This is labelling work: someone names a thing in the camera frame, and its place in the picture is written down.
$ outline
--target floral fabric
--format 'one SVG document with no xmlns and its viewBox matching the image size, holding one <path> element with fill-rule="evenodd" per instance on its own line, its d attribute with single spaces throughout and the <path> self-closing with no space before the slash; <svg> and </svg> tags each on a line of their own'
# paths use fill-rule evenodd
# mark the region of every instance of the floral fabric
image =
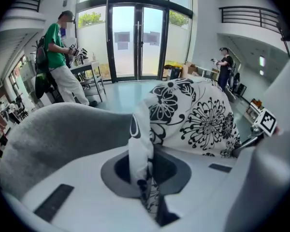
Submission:
<svg viewBox="0 0 290 232">
<path fill-rule="evenodd" d="M 178 78 L 154 87 L 133 114 L 130 132 L 131 183 L 140 188 L 149 210 L 155 206 L 147 202 L 153 194 L 153 144 L 225 158 L 240 145 L 226 94 L 216 81 L 202 77 Z"/>
</svg>

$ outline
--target gray cushion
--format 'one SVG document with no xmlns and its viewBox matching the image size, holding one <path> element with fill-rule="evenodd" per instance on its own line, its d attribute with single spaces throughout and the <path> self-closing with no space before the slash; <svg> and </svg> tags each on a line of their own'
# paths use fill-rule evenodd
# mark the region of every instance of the gray cushion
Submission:
<svg viewBox="0 0 290 232">
<path fill-rule="evenodd" d="M 21 199 L 68 162 L 126 145 L 130 121 L 130 114 L 76 103 L 35 111 L 8 135 L 0 167 L 2 188 Z"/>
</svg>

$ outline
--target glass door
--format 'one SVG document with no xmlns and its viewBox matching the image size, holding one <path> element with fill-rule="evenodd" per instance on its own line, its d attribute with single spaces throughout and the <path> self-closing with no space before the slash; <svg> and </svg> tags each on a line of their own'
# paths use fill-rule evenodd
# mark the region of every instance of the glass door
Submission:
<svg viewBox="0 0 290 232">
<path fill-rule="evenodd" d="M 157 79 L 162 36 L 163 10 L 143 8 L 143 32 L 139 79 Z"/>
<path fill-rule="evenodd" d="M 113 51 L 118 80 L 137 79 L 134 63 L 134 14 L 134 6 L 113 7 Z"/>
<path fill-rule="evenodd" d="M 108 34 L 113 82 L 158 79 L 165 15 L 163 9 L 141 4 L 111 6 Z"/>
</svg>

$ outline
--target cardboard box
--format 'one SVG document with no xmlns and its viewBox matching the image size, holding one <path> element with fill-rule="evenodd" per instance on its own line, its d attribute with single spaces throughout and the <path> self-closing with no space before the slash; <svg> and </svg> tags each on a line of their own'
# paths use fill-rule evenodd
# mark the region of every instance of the cardboard box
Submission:
<svg viewBox="0 0 290 232">
<path fill-rule="evenodd" d="M 189 66 L 188 67 L 188 74 L 192 74 L 193 72 L 198 73 L 198 68 L 196 66 Z"/>
</svg>

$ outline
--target black shirt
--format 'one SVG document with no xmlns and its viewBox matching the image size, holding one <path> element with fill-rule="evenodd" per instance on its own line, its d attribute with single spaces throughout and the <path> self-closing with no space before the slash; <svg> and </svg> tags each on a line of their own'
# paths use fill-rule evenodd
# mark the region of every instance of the black shirt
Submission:
<svg viewBox="0 0 290 232">
<path fill-rule="evenodd" d="M 221 60 L 221 62 L 224 62 L 224 61 L 228 62 L 228 65 L 221 66 L 221 67 L 220 67 L 220 73 L 227 73 L 227 72 L 229 72 L 229 71 L 228 71 L 228 68 L 231 67 L 231 66 L 233 65 L 233 59 L 232 59 L 232 57 L 231 57 L 230 55 L 224 57 L 224 58 Z"/>
</svg>

